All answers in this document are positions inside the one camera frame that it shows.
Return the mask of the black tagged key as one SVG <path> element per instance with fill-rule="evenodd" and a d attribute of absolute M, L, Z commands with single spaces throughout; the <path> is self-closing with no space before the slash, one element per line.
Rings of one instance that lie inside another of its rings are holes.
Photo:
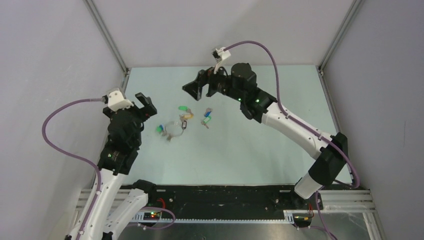
<path fill-rule="evenodd" d="M 182 129 L 183 129 L 183 130 L 185 130 L 185 129 L 187 128 L 187 124 L 188 124 L 188 123 L 187 123 L 187 121 L 186 121 L 186 120 L 183 120 L 183 121 L 182 121 Z"/>

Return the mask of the metal wire keyring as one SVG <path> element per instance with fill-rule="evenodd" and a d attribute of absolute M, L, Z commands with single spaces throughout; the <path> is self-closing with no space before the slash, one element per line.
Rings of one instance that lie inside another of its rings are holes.
<path fill-rule="evenodd" d="M 185 131 L 185 129 L 182 129 L 182 121 L 168 122 L 164 126 L 164 133 L 168 142 L 170 142 L 173 138 L 180 137 Z"/>

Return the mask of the blue tagged brass key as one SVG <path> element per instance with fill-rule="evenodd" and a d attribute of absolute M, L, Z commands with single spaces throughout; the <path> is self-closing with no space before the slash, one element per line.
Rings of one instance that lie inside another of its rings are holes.
<path fill-rule="evenodd" d="M 212 108 L 207 108 L 205 113 L 204 113 L 204 117 L 207 118 L 210 116 L 210 114 L 212 113 L 213 109 Z"/>

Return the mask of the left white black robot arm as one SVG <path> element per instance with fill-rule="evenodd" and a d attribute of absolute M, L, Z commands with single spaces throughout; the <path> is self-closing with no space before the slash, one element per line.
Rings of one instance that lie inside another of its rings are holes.
<path fill-rule="evenodd" d="M 97 163 L 100 179 L 95 181 L 95 188 L 88 198 L 91 202 L 84 207 L 75 227 L 66 235 L 67 240 L 116 240 L 139 210 L 153 208 L 158 202 L 158 194 L 154 192 L 156 185 L 139 179 L 132 184 L 124 201 L 111 210 L 138 156 L 144 123 L 157 114 L 150 97 L 141 92 L 135 97 L 142 103 L 141 108 L 126 99 L 119 90 L 105 96 L 107 107 L 103 113 L 110 122 L 107 141 Z"/>

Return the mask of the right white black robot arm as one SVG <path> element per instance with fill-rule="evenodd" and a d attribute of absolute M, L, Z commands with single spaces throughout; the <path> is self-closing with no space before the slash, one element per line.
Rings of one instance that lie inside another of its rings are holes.
<path fill-rule="evenodd" d="M 257 75 L 250 64 L 237 63 L 231 67 L 230 74 L 224 67 L 199 70 L 196 78 L 183 85 L 182 90 L 199 101 L 204 86 L 208 86 L 207 97 L 220 93 L 237 100 L 247 119 L 282 133 L 315 160 L 290 195 L 290 202 L 295 208 L 305 208 L 311 196 L 332 184 L 347 163 L 346 136 L 340 132 L 331 135 L 319 131 L 288 111 L 276 97 L 258 87 Z"/>

